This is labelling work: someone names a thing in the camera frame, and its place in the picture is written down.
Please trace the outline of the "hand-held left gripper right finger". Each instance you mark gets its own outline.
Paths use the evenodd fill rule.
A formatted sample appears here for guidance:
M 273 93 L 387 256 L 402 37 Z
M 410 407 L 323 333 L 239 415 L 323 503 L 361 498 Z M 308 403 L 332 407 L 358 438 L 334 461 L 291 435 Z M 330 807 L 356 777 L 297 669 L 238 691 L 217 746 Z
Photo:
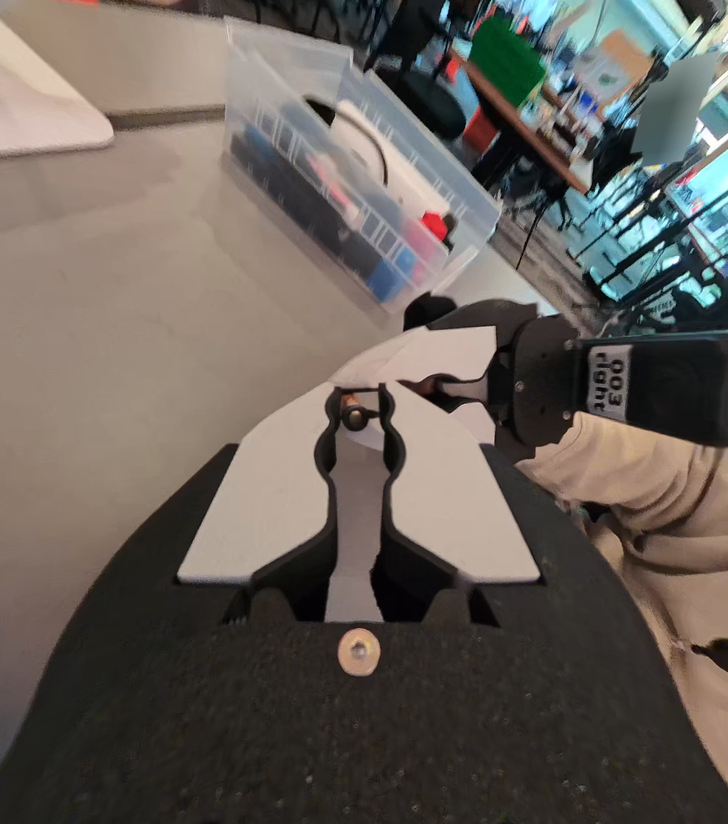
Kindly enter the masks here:
M 398 382 L 380 384 L 378 401 L 388 476 L 371 582 L 384 619 L 422 621 L 455 592 L 467 618 L 482 620 L 485 588 L 540 584 L 473 429 Z

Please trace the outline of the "black round stool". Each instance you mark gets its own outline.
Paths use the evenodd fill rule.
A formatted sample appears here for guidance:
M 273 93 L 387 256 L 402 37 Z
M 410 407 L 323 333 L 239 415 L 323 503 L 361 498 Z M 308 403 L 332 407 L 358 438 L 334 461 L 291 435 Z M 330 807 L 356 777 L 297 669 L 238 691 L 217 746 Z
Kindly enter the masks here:
M 459 101 L 447 88 L 418 69 L 403 75 L 396 96 L 442 141 L 453 142 L 462 135 L 466 117 Z

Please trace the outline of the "blue single-stud block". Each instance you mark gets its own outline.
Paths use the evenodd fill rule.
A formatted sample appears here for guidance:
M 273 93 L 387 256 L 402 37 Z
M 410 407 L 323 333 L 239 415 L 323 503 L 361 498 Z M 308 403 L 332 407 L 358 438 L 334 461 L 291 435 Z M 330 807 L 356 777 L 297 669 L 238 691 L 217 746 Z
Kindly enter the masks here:
M 383 257 L 367 276 L 365 285 L 379 304 L 392 303 L 413 285 L 416 263 L 417 256 L 407 248 L 394 259 Z

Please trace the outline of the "grey desk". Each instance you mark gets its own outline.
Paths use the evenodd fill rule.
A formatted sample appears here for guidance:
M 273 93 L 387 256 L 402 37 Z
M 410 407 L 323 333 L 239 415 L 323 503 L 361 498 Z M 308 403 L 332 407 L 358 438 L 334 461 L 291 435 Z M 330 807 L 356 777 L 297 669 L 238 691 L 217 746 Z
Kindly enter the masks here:
M 401 328 L 223 169 L 220 13 L 22 2 L 1 20 L 116 134 L 0 160 L 0 760 L 132 532 Z

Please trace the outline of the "clear plastic storage box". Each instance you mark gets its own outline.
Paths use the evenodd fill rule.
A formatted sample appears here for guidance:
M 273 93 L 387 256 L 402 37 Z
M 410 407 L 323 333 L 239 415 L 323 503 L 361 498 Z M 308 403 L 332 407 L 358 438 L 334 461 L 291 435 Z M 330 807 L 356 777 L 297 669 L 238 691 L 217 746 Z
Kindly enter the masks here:
M 382 258 L 417 256 L 402 311 L 421 294 L 444 296 L 488 243 L 500 211 L 448 146 L 431 133 L 352 49 L 233 17 L 226 35 L 225 160 L 322 252 L 365 280 Z M 392 201 L 329 127 L 349 100 L 450 205 L 441 244 Z

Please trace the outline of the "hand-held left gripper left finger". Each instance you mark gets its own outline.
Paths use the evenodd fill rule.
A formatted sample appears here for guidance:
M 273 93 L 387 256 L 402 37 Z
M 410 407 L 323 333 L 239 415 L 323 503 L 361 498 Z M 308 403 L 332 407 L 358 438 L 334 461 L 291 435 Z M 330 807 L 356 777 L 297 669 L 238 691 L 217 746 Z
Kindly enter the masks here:
M 180 585 L 276 589 L 300 621 L 323 621 L 338 562 L 340 391 L 296 398 L 238 445 L 177 571 Z

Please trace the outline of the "white packet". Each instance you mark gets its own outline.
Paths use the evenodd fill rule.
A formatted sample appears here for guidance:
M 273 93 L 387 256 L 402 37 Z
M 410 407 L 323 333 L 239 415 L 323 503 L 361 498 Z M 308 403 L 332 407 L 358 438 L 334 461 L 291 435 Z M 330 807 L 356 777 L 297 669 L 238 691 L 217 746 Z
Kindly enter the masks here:
M 449 202 L 349 100 L 338 102 L 329 130 L 407 216 L 451 213 Z

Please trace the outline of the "person's right forearm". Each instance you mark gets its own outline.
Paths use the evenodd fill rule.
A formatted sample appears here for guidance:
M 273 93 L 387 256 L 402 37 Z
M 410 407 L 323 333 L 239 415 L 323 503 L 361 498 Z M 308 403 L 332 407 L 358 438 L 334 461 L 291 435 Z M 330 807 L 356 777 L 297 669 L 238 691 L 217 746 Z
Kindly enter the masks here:
M 613 509 L 633 530 L 728 530 L 728 448 L 579 413 L 559 443 L 516 468 L 560 501 Z

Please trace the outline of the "white clamp plate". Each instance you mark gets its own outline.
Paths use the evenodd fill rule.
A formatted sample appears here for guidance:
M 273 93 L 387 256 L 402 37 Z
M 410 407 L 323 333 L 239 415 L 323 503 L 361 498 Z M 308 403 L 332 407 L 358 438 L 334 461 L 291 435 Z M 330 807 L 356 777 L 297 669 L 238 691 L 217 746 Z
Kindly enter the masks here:
M 112 140 L 107 117 L 0 19 L 0 158 L 93 150 Z

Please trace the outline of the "green bin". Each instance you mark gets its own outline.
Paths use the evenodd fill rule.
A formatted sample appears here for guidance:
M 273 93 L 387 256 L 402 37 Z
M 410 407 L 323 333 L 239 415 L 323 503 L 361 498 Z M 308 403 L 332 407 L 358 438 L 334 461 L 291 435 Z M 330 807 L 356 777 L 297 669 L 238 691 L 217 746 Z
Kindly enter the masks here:
M 533 99 L 546 75 L 538 51 L 503 15 L 489 16 L 480 23 L 472 36 L 468 60 L 516 109 Z

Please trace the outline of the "red box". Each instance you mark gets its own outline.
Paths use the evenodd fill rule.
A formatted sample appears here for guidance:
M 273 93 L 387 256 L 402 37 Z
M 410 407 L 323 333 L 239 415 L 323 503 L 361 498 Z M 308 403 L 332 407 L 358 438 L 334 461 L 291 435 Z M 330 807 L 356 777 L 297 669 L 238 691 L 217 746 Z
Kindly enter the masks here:
M 492 119 L 478 107 L 465 126 L 462 143 L 482 155 L 496 140 L 499 131 Z

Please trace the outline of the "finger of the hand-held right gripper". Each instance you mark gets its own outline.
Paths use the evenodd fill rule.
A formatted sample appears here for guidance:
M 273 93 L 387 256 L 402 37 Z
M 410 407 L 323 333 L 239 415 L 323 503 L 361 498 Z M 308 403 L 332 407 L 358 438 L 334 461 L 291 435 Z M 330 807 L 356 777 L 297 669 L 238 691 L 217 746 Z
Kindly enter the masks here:
M 494 444 L 497 424 L 488 408 L 488 381 L 435 380 L 431 397 L 434 397 L 435 402 L 451 417 L 466 427 L 478 442 Z
M 353 357 L 330 378 L 336 387 L 377 387 L 387 382 L 420 383 L 431 376 L 473 382 L 497 351 L 494 326 L 404 332 Z

